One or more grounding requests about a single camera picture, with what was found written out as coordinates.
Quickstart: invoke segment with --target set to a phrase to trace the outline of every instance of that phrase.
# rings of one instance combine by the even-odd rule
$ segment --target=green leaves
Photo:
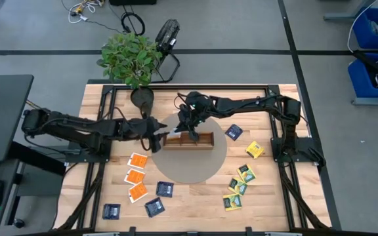
[[[97,65],[105,68],[103,76],[114,82],[121,80],[134,89],[151,83],[152,73],[162,54],[157,44],[134,33],[117,34],[102,47]]]
[[[144,59],[147,56],[147,51],[142,50],[138,53],[138,56],[136,56],[136,59],[141,60]]]
[[[144,60],[144,65],[148,65],[152,61],[151,58],[147,58]]]

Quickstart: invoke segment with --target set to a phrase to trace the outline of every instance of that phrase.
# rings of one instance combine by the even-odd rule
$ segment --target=plant pot
[[[150,116],[154,102],[154,92],[148,87],[134,89],[131,93],[131,101],[142,113]]]

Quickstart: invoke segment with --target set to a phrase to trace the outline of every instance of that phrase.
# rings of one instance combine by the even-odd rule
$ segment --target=orange tea bag
[[[145,164],[147,163],[148,157],[145,155],[132,153],[131,157],[129,158],[128,165],[131,167],[137,167],[144,169]]]
[[[132,203],[136,202],[147,194],[148,191],[142,182],[129,189],[129,199]]]
[[[145,173],[135,170],[135,169],[130,169],[128,170],[128,173],[126,173],[124,181],[130,184],[137,184],[139,182],[142,182],[142,179],[144,179]]]

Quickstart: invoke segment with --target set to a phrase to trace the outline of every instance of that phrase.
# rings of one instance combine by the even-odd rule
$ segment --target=wooden table
[[[80,117],[96,119],[102,87],[103,85],[87,85],[79,112]],[[296,85],[280,85],[280,91],[283,95],[299,99]],[[155,90],[154,92],[152,116],[161,121],[171,113],[178,112],[173,105],[178,90]],[[179,92],[186,94],[189,90],[179,90]],[[199,92],[235,100],[264,96],[264,93],[257,90],[199,90]],[[130,90],[120,90],[115,99],[115,106],[123,111],[127,119],[140,117],[138,108],[134,107],[129,99],[130,94]],[[118,112],[114,113],[114,118],[116,117],[120,117]],[[151,153],[143,151],[139,141],[114,142],[110,162],[104,171],[96,231],[128,231],[130,226],[136,226],[137,231],[245,231],[246,226],[251,226],[253,231],[287,231],[288,224],[280,175],[278,166],[272,158],[270,145],[272,131],[269,115],[267,112],[241,113],[227,119],[216,119],[216,121],[223,131],[231,124],[237,124],[244,133],[236,141],[226,137],[228,146],[226,160],[213,177],[198,184],[175,183],[173,198],[161,198],[165,212],[155,218],[147,216],[144,204],[156,197],[158,181],[173,181],[165,177],[149,159],[144,169],[146,176],[143,181],[149,194],[132,204],[128,198],[128,189],[131,185],[123,181],[129,170],[128,158],[134,151],[146,153],[148,156]],[[303,120],[297,126],[297,134],[300,137],[308,136],[308,129]],[[245,152],[245,148],[253,140],[265,148],[265,152],[256,160]],[[257,179],[249,182],[245,195],[241,197],[243,207],[225,212],[222,196],[231,194],[227,186],[231,178],[238,175],[237,168],[246,163],[251,165]],[[330,226],[331,222],[317,168],[312,163],[296,163],[295,165],[304,200],[319,219]],[[81,200],[86,171],[87,164],[79,164],[65,177],[54,227],[64,223]],[[91,201],[87,207],[84,226],[89,224]],[[291,202],[296,226],[300,226],[299,214],[292,198]],[[102,210],[106,203],[121,204],[120,220],[102,219]]]

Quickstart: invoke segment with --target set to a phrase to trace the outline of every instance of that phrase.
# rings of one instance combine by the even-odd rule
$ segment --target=circular gray mat
[[[160,132],[173,130],[179,123],[177,113],[162,121],[167,125]],[[164,150],[152,154],[158,169],[173,181],[195,184],[212,177],[224,163],[227,154],[227,141],[220,125],[213,119],[196,127],[196,132],[214,132],[212,150]]]

